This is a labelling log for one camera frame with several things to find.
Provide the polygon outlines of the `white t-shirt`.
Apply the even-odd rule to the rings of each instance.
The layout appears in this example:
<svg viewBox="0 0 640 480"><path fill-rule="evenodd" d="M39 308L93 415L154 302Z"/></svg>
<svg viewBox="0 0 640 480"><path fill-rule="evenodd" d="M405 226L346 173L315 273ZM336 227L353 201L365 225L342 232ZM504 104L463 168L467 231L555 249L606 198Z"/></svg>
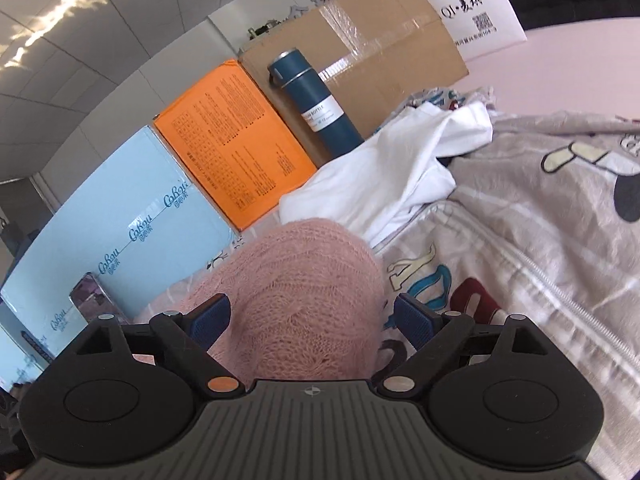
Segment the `white t-shirt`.
<svg viewBox="0 0 640 480"><path fill-rule="evenodd" d="M375 246L406 222L413 208L443 200L456 188L443 158L491 141L491 117L482 102L457 110L430 103L406 108L375 136L282 196L280 220L329 219Z"/></svg>

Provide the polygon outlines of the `white shopping bag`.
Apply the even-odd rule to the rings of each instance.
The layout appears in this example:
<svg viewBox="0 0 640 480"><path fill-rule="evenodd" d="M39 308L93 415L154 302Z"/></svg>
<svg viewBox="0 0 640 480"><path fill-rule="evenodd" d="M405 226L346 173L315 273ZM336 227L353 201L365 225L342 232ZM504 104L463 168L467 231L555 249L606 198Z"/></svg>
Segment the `white shopping bag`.
<svg viewBox="0 0 640 480"><path fill-rule="evenodd" d="M527 41L509 0L428 2L442 19L465 62Z"/></svg>

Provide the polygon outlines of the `smartphone with lit screen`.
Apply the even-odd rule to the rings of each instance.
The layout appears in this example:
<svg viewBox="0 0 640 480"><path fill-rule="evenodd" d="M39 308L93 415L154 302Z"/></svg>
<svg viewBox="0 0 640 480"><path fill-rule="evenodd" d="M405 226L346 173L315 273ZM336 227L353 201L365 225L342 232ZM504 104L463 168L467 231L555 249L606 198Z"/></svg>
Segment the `smartphone with lit screen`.
<svg viewBox="0 0 640 480"><path fill-rule="evenodd" d="M129 324L129 318L116 306L96 276L85 273L70 292L70 302L82 317L91 322L102 314L111 314L120 324Z"/></svg>

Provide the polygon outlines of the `brown cardboard box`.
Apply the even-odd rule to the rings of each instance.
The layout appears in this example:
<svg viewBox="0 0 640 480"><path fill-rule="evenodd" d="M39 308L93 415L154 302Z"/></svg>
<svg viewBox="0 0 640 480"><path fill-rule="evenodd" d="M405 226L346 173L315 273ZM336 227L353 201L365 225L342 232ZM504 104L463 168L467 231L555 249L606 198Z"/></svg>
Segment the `brown cardboard box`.
<svg viewBox="0 0 640 480"><path fill-rule="evenodd" d="M316 166L331 158L268 66L296 49L328 86L363 138L408 96L450 87L469 71L427 0L330 0L245 45L240 63Z"/></svg>

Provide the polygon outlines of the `pink knitted sweater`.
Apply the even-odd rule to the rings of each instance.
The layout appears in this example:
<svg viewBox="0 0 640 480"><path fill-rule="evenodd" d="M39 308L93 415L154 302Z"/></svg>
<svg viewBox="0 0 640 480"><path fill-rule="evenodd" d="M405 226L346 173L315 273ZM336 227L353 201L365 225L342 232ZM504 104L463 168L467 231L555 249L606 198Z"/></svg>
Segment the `pink knitted sweater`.
<svg viewBox="0 0 640 480"><path fill-rule="evenodd" d="M382 264L344 226L308 219L278 226L205 273L182 299L137 316L187 314L216 294L230 324L208 354L244 385L256 379L368 379L376 369L385 306Z"/></svg>

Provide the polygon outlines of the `dark blue vacuum bottle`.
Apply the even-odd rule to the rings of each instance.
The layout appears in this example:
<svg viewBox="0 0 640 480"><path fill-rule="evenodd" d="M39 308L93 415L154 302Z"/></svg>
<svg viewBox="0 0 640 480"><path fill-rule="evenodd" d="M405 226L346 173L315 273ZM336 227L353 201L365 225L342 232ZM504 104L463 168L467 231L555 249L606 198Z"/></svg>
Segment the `dark blue vacuum bottle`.
<svg viewBox="0 0 640 480"><path fill-rule="evenodd" d="M280 53L268 72L270 84L288 97L332 158L363 144L363 137L302 52Z"/></svg>

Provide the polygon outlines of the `light blue cardboard box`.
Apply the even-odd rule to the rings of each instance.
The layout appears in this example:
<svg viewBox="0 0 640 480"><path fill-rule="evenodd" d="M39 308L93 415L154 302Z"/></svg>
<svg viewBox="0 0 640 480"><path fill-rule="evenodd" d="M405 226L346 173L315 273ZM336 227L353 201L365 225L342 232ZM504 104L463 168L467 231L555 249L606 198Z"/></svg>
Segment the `light blue cardboard box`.
<svg viewBox="0 0 640 480"><path fill-rule="evenodd" d="M50 356L87 324L73 289L94 278L126 318L204 269L234 233L145 126L66 200L17 263L1 297Z"/></svg>

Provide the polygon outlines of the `cartoon patterned grey bedsheet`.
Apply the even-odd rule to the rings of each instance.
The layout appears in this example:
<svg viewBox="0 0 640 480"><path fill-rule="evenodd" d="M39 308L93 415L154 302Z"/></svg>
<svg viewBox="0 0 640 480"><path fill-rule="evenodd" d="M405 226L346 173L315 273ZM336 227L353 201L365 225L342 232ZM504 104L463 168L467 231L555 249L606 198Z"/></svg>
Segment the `cartoon patterned grey bedsheet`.
<svg viewBox="0 0 640 480"><path fill-rule="evenodd" d="M385 306L375 388L416 349L396 324L406 292L438 314L458 311L491 330L524 315L526 359L544 335L567 357L568 386L589 384L603 418L589 465L607 479L639 470L639 159L627 119L497 112L492 141L443 158L456 188L413 208L382 242Z"/></svg>

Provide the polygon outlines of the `orange cardboard box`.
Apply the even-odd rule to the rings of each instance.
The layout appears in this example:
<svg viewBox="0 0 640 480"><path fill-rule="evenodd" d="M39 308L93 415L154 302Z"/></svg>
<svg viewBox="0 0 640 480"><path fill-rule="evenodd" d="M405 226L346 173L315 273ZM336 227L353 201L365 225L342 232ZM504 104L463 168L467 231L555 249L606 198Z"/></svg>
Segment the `orange cardboard box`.
<svg viewBox="0 0 640 480"><path fill-rule="evenodd" d="M232 226L244 231L316 165L238 61L214 68L154 127Z"/></svg>

